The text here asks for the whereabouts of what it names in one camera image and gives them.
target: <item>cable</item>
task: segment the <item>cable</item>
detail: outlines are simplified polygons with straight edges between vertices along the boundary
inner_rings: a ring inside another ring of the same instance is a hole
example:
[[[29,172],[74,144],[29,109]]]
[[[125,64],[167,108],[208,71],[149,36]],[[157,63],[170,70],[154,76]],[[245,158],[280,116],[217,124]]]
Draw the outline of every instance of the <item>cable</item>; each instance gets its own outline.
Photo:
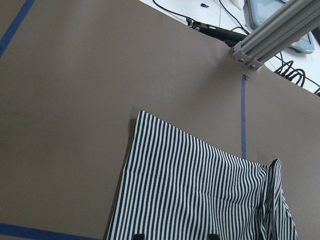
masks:
[[[245,32],[245,30],[241,26],[236,26],[236,27],[232,28],[230,31],[233,31],[235,29],[241,29],[242,31]]]
[[[182,14],[180,14],[180,13],[177,13],[177,12],[174,12],[174,11],[171,11],[171,10],[168,10],[168,9],[164,8],[163,6],[161,6],[161,5],[159,5],[158,3],[156,3],[156,1],[155,1],[155,0],[152,0],[152,1],[153,1],[153,3],[154,3],[155,5],[157,5],[159,8],[161,8],[161,9],[163,9],[163,10],[165,10],[165,11],[169,12],[169,13],[172,13],[172,14],[178,15],[178,16],[180,16],[180,17],[189,18],[189,19],[191,19],[192,21],[196,21],[196,20],[192,19],[192,18],[191,18],[191,17],[189,17],[189,16],[182,15]]]
[[[293,68],[292,65],[293,65],[294,61],[292,61],[292,60],[291,60],[291,61],[288,61],[288,62],[285,62],[284,59],[283,59],[283,56],[282,56],[282,53],[281,53],[281,52],[280,52],[280,56],[281,56],[281,58],[278,57],[277,55],[275,55],[275,57],[282,62],[281,67],[279,67],[276,71],[274,71],[276,74],[278,74],[278,75],[280,75],[280,76],[288,79],[289,81],[292,81],[293,78],[299,76],[299,80],[298,80],[297,83],[296,83],[297,85],[298,85],[299,82],[300,82],[300,76],[302,76],[301,87],[302,87],[302,86],[304,85],[304,83],[305,83],[304,80],[307,79],[307,80],[309,80],[310,82],[312,82],[313,84],[315,84],[315,85],[317,85],[317,86],[319,87],[319,88],[314,92],[314,94],[317,94],[317,93],[320,92],[320,85],[319,85],[318,83],[316,83],[315,81],[311,80],[310,78],[306,77],[306,73],[305,73],[305,71],[304,71],[303,69],[301,69],[301,68],[298,68],[298,69]],[[285,66],[288,66],[287,70],[284,71],[283,73],[280,73]]]
[[[244,31],[247,35],[249,35],[250,33],[244,28],[244,26],[242,26],[242,24],[239,22],[239,20],[238,20],[235,16],[233,16],[233,15],[231,14],[231,12],[228,11],[228,9],[226,9],[225,5],[222,4],[221,0],[219,0],[219,3],[220,3],[221,6],[223,7],[223,9],[224,9],[231,17],[233,17],[233,18],[237,21],[237,23],[240,25],[240,27],[243,29],[243,31]]]

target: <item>table surface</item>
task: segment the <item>table surface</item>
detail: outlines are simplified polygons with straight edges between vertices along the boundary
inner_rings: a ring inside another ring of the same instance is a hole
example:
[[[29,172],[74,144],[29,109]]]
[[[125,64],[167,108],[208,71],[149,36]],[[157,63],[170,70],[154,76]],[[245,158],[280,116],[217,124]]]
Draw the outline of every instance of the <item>table surface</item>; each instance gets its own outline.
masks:
[[[153,0],[141,0],[147,5],[167,14],[168,16],[186,24],[186,20],[183,17],[171,14],[157,7]],[[239,24],[222,8],[218,0],[155,0],[160,6],[165,7],[173,12],[189,16],[201,23],[206,23],[214,26],[218,26],[224,29],[231,30],[238,27]],[[240,23],[248,30],[252,32],[250,28],[250,22],[248,18],[247,4],[243,9],[236,7],[231,0],[221,0],[223,5],[240,21]],[[201,7],[200,4],[205,3],[208,8]],[[236,32],[243,33],[241,29],[235,29]],[[293,60],[293,67],[295,69],[303,69],[306,76],[312,81],[320,85],[320,77],[317,71],[317,65],[320,60],[320,46],[314,36],[312,35],[315,51],[311,54],[298,53],[292,48],[286,48],[282,51],[283,59],[285,62]],[[273,57],[265,63],[265,66],[272,71],[275,71],[281,66],[281,61]],[[314,93],[319,86],[307,80],[303,86],[304,89]]]

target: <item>navy and white striped cloth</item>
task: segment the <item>navy and white striped cloth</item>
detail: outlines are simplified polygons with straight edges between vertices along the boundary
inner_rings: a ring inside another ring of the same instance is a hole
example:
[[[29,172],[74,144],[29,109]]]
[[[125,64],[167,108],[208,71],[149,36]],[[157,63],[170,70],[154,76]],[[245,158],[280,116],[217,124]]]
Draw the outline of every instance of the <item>navy and white striped cloth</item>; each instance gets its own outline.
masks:
[[[250,162],[140,111],[108,240],[297,240],[281,163]]]

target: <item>metal bracket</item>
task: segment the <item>metal bracket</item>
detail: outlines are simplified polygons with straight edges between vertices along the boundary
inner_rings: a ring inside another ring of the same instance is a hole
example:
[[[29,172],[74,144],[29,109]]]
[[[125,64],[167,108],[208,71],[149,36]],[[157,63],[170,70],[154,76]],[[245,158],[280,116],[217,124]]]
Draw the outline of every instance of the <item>metal bracket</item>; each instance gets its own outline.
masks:
[[[238,42],[234,47],[232,48],[233,52],[233,59],[237,60],[240,63],[244,63],[245,65],[249,66],[251,69],[257,70],[260,68],[263,63],[256,60],[254,57],[248,56],[242,52],[241,48],[242,42]]]

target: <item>blue tape line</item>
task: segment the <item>blue tape line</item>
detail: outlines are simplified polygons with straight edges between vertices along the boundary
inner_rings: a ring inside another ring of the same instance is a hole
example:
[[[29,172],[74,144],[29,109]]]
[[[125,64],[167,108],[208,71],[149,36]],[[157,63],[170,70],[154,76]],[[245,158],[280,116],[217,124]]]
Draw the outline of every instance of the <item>blue tape line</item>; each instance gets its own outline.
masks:
[[[91,237],[76,236],[54,231],[45,231],[5,223],[0,223],[0,235],[33,240],[100,240]]]
[[[13,22],[6,30],[5,34],[0,40],[0,58],[4,54],[6,48],[8,47],[11,39],[14,37],[15,33],[17,32],[19,26],[25,19],[28,11],[34,4],[35,0],[26,0],[23,6],[21,7],[20,11],[18,12],[17,16],[15,16]]]
[[[242,76],[241,83],[241,154],[246,159],[246,81],[247,76]]]

